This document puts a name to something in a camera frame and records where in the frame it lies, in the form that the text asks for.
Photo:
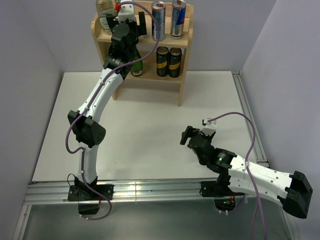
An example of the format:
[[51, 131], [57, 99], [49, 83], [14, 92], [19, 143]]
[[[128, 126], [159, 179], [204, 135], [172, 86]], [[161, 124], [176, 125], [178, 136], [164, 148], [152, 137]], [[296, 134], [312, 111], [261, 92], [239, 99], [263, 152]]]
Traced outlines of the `clear bottle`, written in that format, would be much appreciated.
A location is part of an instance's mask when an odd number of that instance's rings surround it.
[[95, 5], [102, 30], [106, 34], [111, 33], [111, 29], [107, 21], [107, 15], [112, 15], [114, 12], [113, 2], [111, 0], [96, 0]]

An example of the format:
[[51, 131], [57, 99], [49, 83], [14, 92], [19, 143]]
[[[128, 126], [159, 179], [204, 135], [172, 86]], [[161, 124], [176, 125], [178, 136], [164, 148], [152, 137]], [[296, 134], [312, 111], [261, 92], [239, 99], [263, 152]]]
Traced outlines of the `green Perrier bottle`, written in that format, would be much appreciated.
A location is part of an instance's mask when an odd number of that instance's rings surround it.
[[[136, 50], [135, 56], [134, 56], [134, 61], [138, 60], [141, 58], [141, 55], [138, 51], [138, 49]], [[138, 61], [136, 63], [134, 63], [130, 69], [130, 73], [132, 76], [134, 77], [139, 77], [143, 74], [143, 62], [142, 61]]]

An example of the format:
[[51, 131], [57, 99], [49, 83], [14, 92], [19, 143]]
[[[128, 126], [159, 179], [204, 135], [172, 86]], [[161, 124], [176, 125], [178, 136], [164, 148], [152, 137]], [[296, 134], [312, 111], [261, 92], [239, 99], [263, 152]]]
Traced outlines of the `Red Bull can front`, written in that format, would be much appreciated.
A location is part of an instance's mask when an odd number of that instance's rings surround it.
[[151, 4], [151, 12], [155, 21], [152, 20], [152, 38], [155, 41], [165, 39], [166, 4], [163, 1], [154, 1]]

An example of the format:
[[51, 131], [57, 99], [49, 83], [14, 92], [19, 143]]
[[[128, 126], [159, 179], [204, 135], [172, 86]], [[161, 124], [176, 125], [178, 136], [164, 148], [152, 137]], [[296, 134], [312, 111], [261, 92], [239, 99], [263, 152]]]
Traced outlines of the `red bull can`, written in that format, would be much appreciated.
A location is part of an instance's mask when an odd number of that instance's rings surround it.
[[152, 38], [155, 41], [165, 39], [166, 4], [163, 1], [154, 1], [151, 4], [151, 12], [155, 21], [152, 20]]
[[183, 36], [187, 4], [184, 0], [174, 0], [171, 6], [170, 35], [173, 39], [180, 39]]

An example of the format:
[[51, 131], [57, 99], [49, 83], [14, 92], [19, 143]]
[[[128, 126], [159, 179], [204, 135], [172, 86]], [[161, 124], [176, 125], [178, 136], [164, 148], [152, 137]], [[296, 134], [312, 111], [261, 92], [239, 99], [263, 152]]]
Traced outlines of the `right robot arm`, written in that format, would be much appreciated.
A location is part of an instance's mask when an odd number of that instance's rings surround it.
[[187, 126], [181, 134], [180, 144], [187, 145], [202, 166], [218, 174], [216, 180], [200, 183], [203, 197], [259, 195], [296, 218], [307, 218], [313, 188], [304, 173], [280, 172], [254, 162], [245, 163], [240, 155], [211, 144], [215, 132]]

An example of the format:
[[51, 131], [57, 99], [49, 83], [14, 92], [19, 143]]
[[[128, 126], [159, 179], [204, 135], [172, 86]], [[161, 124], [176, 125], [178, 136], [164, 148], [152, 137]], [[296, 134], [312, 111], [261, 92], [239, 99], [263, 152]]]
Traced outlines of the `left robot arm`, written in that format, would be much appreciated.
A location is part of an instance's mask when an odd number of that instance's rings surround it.
[[78, 174], [74, 179], [73, 191], [86, 200], [99, 195], [96, 171], [97, 153], [100, 143], [106, 136], [106, 129], [99, 124], [101, 115], [115, 90], [123, 83], [132, 66], [141, 59], [137, 50], [139, 37], [147, 34], [145, 13], [122, 13], [118, 16], [107, 14], [111, 28], [111, 45], [103, 65], [100, 79], [89, 97], [77, 111], [71, 110], [67, 119], [68, 134], [74, 133], [80, 152]]

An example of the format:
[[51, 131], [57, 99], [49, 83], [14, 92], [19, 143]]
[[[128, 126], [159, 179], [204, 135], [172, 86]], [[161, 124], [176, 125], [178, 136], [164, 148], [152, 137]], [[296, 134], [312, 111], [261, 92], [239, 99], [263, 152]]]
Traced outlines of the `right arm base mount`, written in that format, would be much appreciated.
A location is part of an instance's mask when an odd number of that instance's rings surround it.
[[199, 194], [204, 198], [213, 198], [214, 205], [218, 211], [233, 211], [236, 206], [236, 197], [243, 197], [243, 193], [233, 192], [228, 186], [217, 184], [215, 180], [200, 182]]

